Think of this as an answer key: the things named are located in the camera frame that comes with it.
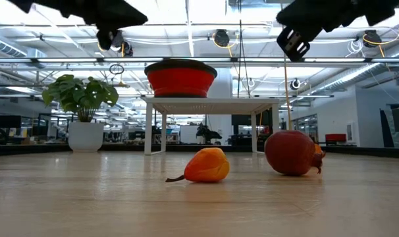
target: table leg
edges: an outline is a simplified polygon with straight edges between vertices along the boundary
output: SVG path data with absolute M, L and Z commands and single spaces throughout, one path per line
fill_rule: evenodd
M 147 103 L 146 108 L 146 138 L 144 140 L 144 154 L 151 155 L 151 140 L 153 129 L 151 123 L 153 122 L 153 104 Z
M 167 141 L 166 128 L 167 128 L 167 114 L 162 113 L 161 114 L 161 152 L 166 151 L 166 141 Z
M 279 104 L 274 104 L 271 110 L 273 111 L 273 133 L 276 133 L 280 131 Z
M 252 152 L 257 152 L 257 115 L 254 113 L 251 115 L 251 124 L 252 124 Z

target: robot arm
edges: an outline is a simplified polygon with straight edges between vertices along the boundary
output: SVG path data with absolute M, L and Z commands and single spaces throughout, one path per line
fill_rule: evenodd
M 394 16 L 398 5 L 399 0 L 295 0 L 277 15 L 286 26 L 277 43 L 291 61 L 300 61 L 322 30 L 349 26 L 361 16 L 373 26 Z
M 70 15 L 82 17 L 86 24 L 95 24 L 99 29 L 97 38 L 102 49 L 109 50 L 119 28 L 139 26 L 147 17 L 125 0 L 9 0 L 26 13 L 33 3 L 44 5 Z

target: white table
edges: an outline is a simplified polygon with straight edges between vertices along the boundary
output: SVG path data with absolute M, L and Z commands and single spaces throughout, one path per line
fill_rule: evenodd
M 166 151 L 166 129 L 161 129 L 161 150 L 151 152 L 153 108 L 162 114 L 161 124 L 167 115 L 251 115 L 252 151 L 257 152 L 256 115 L 273 108 L 273 132 L 279 130 L 278 99 L 204 99 L 204 98 L 142 98 L 147 103 L 146 140 L 144 153 L 153 155 Z

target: white planter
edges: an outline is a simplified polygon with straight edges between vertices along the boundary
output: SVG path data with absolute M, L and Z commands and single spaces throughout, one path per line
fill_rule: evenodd
M 69 124 L 68 144 L 74 152 L 96 152 L 103 144 L 103 124 L 90 122 Z

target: potted plant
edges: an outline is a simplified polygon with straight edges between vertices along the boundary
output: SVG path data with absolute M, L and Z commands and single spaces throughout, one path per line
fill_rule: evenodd
M 92 123 L 102 103 L 114 106 L 119 94 L 113 85 L 89 77 L 88 83 L 73 75 L 63 75 L 43 90 L 46 106 L 58 101 L 65 112 L 78 115 L 78 122 L 69 125 L 68 144 L 73 151 L 95 152 L 103 143 L 103 124 Z

